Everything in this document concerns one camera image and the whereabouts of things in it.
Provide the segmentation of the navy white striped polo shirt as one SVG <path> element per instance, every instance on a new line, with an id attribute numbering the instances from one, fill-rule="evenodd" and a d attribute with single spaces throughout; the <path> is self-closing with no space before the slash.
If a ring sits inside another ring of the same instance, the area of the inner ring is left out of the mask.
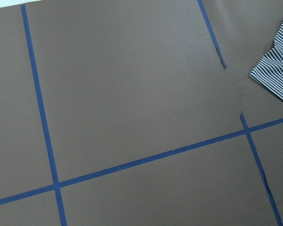
<path id="1" fill-rule="evenodd" d="M 283 101 L 283 19 L 273 47 L 262 56 L 249 77 Z"/>

